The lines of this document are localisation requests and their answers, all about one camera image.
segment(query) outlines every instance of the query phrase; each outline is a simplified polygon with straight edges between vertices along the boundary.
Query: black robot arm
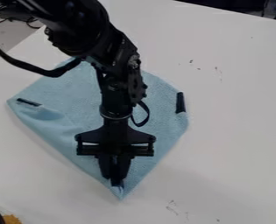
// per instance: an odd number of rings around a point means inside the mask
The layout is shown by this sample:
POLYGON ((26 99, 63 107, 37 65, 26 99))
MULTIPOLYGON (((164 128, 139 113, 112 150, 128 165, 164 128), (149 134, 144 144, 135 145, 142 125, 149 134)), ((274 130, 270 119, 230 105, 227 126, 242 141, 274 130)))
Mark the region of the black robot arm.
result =
POLYGON ((77 155, 99 159, 102 175, 121 186, 136 156, 153 156, 155 137, 129 127, 147 123, 149 108, 142 102, 147 86, 140 71, 138 49, 110 23, 107 11, 96 0, 18 0, 46 25, 45 34, 54 46, 75 59, 63 67, 46 71, 13 59, 0 50, 0 56, 14 66, 60 77, 86 60, 96 70, 102 92, 100 129, 76 135, 77 155), (141 123, 132 117, 132 108, 141 106, 148 114, 141 123))

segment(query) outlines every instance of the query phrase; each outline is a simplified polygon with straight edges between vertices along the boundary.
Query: yellow object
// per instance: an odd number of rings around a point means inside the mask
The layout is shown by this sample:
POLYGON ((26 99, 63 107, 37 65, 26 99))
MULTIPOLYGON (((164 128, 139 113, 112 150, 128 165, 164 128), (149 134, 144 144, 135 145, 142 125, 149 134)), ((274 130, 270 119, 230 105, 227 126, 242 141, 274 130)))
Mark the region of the yellow object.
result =
POLYGON ((4 215, 4 222, 5 224, 22 224, 19 218, 17 218, 15 215, 4 215))

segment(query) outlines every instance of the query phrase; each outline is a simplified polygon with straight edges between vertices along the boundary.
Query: table surface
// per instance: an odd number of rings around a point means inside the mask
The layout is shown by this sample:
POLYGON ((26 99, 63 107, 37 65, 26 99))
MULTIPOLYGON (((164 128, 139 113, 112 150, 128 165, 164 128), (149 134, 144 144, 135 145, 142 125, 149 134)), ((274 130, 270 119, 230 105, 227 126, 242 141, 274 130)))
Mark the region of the table surface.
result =
MULTIPOLYGON (((0 206, 26 223, 276 223, 276 21, 167 0, 107 2, 143 69, 186 96, 188 131, 124 201, 5 101, 39 78, 0 59, 0 206)), ((10 51, 67 58, 39 30, 10 51)))

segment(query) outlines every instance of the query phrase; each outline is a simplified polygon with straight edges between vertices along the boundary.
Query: light blue cloth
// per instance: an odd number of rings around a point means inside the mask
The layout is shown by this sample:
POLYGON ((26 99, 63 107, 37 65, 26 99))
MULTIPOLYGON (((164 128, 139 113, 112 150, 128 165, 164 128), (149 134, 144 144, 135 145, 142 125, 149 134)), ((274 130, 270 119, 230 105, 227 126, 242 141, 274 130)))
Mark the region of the light blue cloth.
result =
MULTIPOLYGON (((143 77, 149 87, 144 102, 151 110, 151 118, 142 128, 135 127, 132 122, 130 126, 157 137, 155 156, 136 157, 131 161, 124 188, 112 187, 110 181, 102 177, 96 158, 76 155, 74 136, 103 125, 99 114, 100 89, 96 72, 89 63, 82 62, 58 79, 43 77, 37 80, 9 99, 8 104, 25 125, 122 199, 171 150, 188 126, 186 113, 175 113, 178 91, 154 75, 143 73, 143 77), (17 98, 41 105, 32 106, 17 98)), ((136 107, 134 116, 139 122, 146 113, 136 107)))

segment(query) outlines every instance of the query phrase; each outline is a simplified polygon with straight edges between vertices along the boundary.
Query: white tabletop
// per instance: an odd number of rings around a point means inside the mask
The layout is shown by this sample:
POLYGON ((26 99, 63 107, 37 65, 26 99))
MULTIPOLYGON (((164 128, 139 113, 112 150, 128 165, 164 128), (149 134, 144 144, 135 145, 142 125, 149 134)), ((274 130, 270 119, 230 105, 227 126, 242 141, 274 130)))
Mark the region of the white tabletop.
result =
MULTIPOLYGON (((39 76, 0 60, 0 205, 33 224, 276 223, 276 21, 167 0, 109 12, 143 69, 185 93, 188 131, 120 202, 8 110, 39 76)), ((67 58, 42 30, 10 54, 67 58)))

